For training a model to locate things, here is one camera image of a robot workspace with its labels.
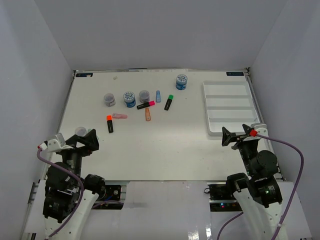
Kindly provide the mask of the green cap black highlighter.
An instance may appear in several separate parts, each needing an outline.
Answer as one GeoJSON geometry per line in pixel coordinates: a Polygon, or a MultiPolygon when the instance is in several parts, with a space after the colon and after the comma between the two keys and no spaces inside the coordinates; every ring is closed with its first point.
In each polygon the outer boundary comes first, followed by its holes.
{"type": "Polygon", "coordinates": [[[170,94],[170,95],[168,96],[167,101],[166,101],[165,106],[164,106],[164,110],[165,110],[165,111],[168,111],[168,110],[169,110],[169,108],[170,108],[170,106],[171,106],[171,104],[172,104],[173,98],[174,98],[174,96],[173,96],[172,94],[170,94]]]}

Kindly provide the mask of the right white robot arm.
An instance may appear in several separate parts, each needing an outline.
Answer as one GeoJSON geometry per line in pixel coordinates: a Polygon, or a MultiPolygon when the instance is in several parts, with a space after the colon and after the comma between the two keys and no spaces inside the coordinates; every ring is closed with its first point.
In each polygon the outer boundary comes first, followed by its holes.
{"type": "Polygon", "coordinates": [[[243,134],[222,128],[222,146],[234,145],[238,150],[246,172],[229,175],[226,180],[226,195],[237,200],[255,240],[287,240],[284,226],[279,224],[282,215],[283,197],[275,178],[278,159],[269,150],[258,150],[258,134],[266,137],[266,124],[243,124],[243,134]]]}

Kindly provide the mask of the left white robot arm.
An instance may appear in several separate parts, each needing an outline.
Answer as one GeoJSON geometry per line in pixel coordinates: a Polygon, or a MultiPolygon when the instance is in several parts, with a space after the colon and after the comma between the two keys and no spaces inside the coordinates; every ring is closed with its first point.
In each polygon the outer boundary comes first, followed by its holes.
{"type": "Polygon", "coordinates": [[[82,159],[99,147],[95,129],[69,139],[57,133],[37,147],[38,159],[49,165],[42,212],[47,240],[80,239],[94,203],[105,196],[103,177],[81,177],[82,159]]]}

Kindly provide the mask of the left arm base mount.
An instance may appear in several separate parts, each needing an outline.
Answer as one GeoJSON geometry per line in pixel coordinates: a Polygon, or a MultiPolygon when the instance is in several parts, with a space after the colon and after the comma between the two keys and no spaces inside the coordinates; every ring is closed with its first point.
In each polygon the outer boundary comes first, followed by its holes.
{"type": "Polygon", "coordinates": [[[121,210],[126,198],[126,185],[109,184],[105,186],[104,195],[94,203],[93,210],[121,210]]]}

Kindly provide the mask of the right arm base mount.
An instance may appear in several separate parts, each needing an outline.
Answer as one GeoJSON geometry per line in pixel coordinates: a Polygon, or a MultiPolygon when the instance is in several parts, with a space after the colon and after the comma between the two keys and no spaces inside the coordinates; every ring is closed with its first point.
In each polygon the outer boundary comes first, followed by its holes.
{"type": "Polygon", "coordinates": [[[225,184],[209,184],[204,190],[209,196],[211,212],[241,212],[242,208],[225,184]]]}

